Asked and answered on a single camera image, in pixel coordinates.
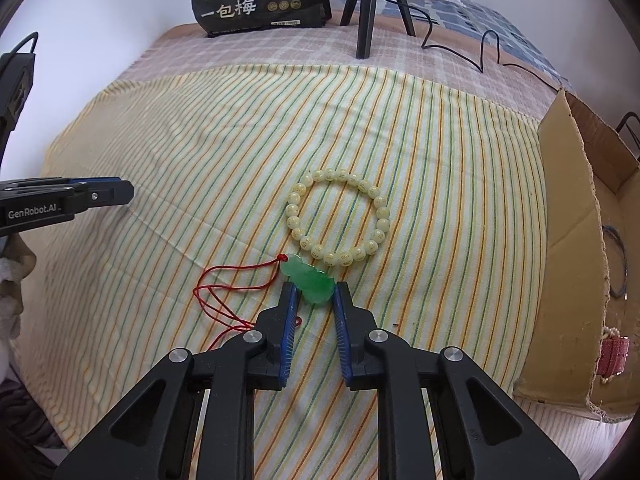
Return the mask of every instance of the bed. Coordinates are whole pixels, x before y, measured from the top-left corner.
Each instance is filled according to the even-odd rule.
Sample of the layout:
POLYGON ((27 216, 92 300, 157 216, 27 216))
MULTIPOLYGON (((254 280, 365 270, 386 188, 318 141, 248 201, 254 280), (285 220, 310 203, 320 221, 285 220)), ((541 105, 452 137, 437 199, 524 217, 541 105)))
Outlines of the bed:
MULTIPOLYGON (((332 0, 334 18, 322 29, 208 40, 196 25, 172 28, 50 147, 43 174, 118 174, 136 185, 136 199, 126 208, 94 210, 69 224, 25 234, 38 265, 23 283, 28 307, 14 353, 26 386, 69 447, 171 348, 202 351, 220 332, 190 296, 203 267, 296 251, 281 228, 279 201, 313 164, 345 165, 371 176, 386 187, 392 209, 403 212, 388 252, 341 275, 353 283, 354 298, 371 308, 384 328, 413 338, 417 346, 462 346, 510 391, 533 330, 542 275, 544 190, 535 131, 554 92, 530 74, 494 62, 481 74, 447 52, 422 51, 420 39, 404 34, 389 6, 378 6, 370 58, 356 60, 356 20, 350 27, 337 25, 341 1, 332 0), (277 91, 265 94, 266 87, 277 91), (430 107, 422 108, 428 100, 430 107), (190 114, 193 106, 180 110, 172 107, 175 102, 204 107, 200 122, 190 114), (377 113, 380 103, 386 103, 384 114, 377 113), (427 120, 431 110, 438 114, 427 120), (329 112, 336 118, 329 120, 329 112), (481 124, 473 113, 476 119, 494 118, 495 124, 481 124), (232 120, 220 120, 229 114, 232 120), (300 123, 298 114, 315 121, 313 127, 300 123), (264 122, 267 115, 271 119, 264 122), (454 142, 443 130, 430 144, 437 124, 461 140, 454 142), (305 127, 316 135, 292 134, 305 127), (257 130, 233 144, 243 128, 257 130), (239 146, 247 148, 234 158, 229 150, 239 146), (506 183, 509 192, 490 190, 480 168, 494 172, 491 182, 506 183), (404 191, 402 177, 413 183, 404 191), (512 187, 516 181, 533 202, 524 201, 523 188, 512 187), (440 188, 447 192, 436 191, 440 188), (479 217, 463 206, 469 190, 479 217), (487 215, 497 205, 510 213, 491 220, 487 215), (245 225, 243 218, 254 220, 245 225), (520 220, 527 228, 518 230, 520 220), (472 234, 466 226, 474 224, 483 228, 472 234), (511 230, 522 240, 507 240, 511 230), (491 265, 483 248, 491 245, 504 251, 503 269, 521 269, 528 296, 517 308, 507 295, 491 292, 492 283, 503 281, 485 275, 491 265), (429 262, 429 275, 423 261, 429 262), (475 284, 465 281, 469 265, 475 266, 475 284), (85 276, 81 283, 79 275, 85 276), (375 294, 369 283, 375 283, 375 294), (481 292, 495 300, 486 301, 482 313, 469 301, 481 292), (418 297, 423 304, 429 298, 426 308, 398 307, 418 297), (494 322, 485 324, 485 316, 494 322)), ((412 3, 429 9, 441 25, 433 41, 476 57, 484 28, 498 27, 508 38, 503 62, 524 63, 551 84, 561 80, 517 28, 492 10, 440 0, 412 3)), ((418 37, 425 32, 417 23, 418 37)), ((486 60, 495 60, 495 52, 489 49, 486 60)), ((364 203, 349 200, 333 192, 309 196, 305 207, 327 217, 314 225, 316 232, 357 238, 367 228, 360 219, 368 211, 364 203), (340 200, 350 204, 353 215, 344 224, 329 208, 340 200)), ((251 316, 276 295, 274 288, 229 301, 251 316)), ((280 394, 286 401, 276 408, 273 395, 257 398, 257 478, 374 478, 374 397, 340 387, 330 316, 305 308, 296 335, 296 379, 280 394)), ((596 471, 628 425, 518 402, 582 478, 596 471)))

